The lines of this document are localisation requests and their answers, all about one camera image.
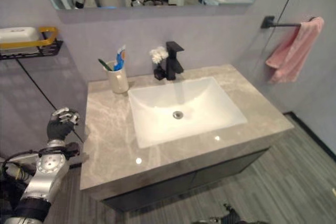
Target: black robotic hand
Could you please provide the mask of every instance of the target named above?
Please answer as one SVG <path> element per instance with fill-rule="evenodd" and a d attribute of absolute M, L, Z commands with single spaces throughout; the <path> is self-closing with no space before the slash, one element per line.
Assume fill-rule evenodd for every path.
<path fill-rule="evenodd" d="M 59 109 L 51 114 L 47 126 L 47 135 L 49 141 L 64 140 L 65 137 L 78 125 L 79 114 L 73 109 L 67 107 Z"/>

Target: sink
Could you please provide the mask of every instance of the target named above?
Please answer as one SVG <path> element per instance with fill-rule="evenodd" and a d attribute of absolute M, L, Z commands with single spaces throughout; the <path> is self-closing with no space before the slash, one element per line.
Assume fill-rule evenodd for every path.
<path fill-rule="evenodd" d="M 128 94 L 139 148 L 247 123 L 213 77 Z"/>

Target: marble countertop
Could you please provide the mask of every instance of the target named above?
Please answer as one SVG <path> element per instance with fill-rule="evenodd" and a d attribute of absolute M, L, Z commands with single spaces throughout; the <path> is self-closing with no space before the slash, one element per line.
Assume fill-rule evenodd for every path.
<path fill-rule="evenodd" d="M 80 189 L 103 200 L 217 164 L 223 157 L 229 160 L 263 150 L 274 141 L 267 136 L 293 128 L 231 65 L 186 70 L 175 81 L 158 81 L 153 75 L 132 77 L 129 84 L 132 89 L 202 77 L 214 77 L 248 122 L 147 148 L 138 147 L 127 93 L 114 94 L 108 81 L 89 83 L 83 147 L 87 160 L 82 164 Z"/>

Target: toothbrush holder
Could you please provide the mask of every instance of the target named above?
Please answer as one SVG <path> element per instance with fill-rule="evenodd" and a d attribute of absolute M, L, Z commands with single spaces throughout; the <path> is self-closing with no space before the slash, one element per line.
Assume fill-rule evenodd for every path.
<path fill-rule="evenodd" d="M 109 61 L 106 64 L 113 69 L 116 61 Z M 129 85 L 127 81 L 125 66 L 122 69 L 117 71 L 108 71 L 105 67 L 103 67 L 104 71 L 107 74 L 111 90 L 116 94 L 122 94 L 128 91 Z"/>

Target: towel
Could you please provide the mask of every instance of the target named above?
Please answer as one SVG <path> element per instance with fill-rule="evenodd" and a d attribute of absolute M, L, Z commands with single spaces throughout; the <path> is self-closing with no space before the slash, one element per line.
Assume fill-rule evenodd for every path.
<path fill-rule="evenodd" d="M 275 68 L 270 83 L 296 81 L 312 45 L 319 36 L 324 20 L 316 17 L 312 21 L 302 22 L 289 39 L 282 42 L 266 64 Z"/>

